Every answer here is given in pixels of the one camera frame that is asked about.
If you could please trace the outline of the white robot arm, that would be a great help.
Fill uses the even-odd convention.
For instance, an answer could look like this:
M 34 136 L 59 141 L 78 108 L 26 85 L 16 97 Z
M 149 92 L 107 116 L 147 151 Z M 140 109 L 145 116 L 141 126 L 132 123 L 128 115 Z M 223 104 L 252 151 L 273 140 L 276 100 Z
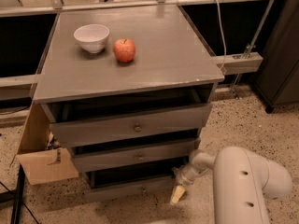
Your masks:
M 270 224 L 265 201 L 292 192 L 292 177 L 284 166 L 245 148 L 226 147 L 215 156 L 196 149 L 174 171 L 170 203 L 178 203 L 186 187 L 208 171 L 213 172 L 215 224 Z

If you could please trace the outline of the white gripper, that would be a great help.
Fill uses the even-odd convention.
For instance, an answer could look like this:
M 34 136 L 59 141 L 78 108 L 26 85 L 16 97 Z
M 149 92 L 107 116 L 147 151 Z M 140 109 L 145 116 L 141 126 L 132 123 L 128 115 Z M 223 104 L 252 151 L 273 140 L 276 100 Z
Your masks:
M 173 188 L 170 203 L 175 205 L 186 191 L 183 186 L 192 185 L 196 178 L 206 175 L 209 172 L 209 169 L 206 167 L 197 168 L 194 165 L 187 163 L 179 168 L 174 168 L 173 172 L 178 185 Z

